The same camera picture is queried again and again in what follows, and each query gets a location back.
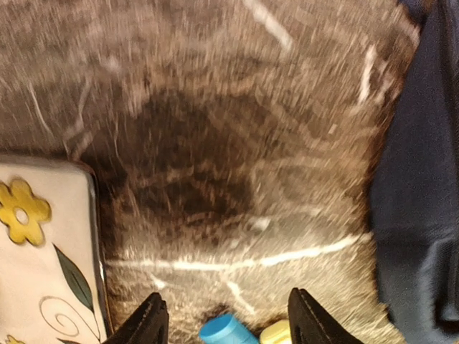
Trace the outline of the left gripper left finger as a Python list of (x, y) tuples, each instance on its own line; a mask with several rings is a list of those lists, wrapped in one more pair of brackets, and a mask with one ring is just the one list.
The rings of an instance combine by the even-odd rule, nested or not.
[(133, 314), (107, 339), (107, 344), (167, 344), (169, 314), (166, 302), (151, 293)]

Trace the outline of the blue black marker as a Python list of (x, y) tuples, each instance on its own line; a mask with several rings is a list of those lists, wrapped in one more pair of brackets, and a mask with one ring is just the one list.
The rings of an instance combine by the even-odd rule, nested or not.
[(206, 322), (199, 337), (207, 344), (258, 344), (259, 340), (232, 314)]

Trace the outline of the yellow highlighter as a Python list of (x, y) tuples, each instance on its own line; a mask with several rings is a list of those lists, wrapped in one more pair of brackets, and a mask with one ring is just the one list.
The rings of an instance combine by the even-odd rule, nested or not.
[(265, 328), (259, 337), (260, 344), (291, 344), (288, 320), (279, 320)]

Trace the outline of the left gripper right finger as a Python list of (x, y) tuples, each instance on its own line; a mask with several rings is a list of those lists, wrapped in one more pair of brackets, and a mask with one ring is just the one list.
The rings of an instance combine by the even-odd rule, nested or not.
[(362, 344), (305, 289), (291, 290), (288, 319), (293, 344)]

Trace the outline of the navy blue student backpack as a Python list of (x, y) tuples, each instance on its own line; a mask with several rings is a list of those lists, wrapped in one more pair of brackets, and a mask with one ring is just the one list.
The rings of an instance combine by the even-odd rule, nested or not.
[(369, 193), (377, 284), (408, 343), (458, 341), (458, 3), (422, 22)]

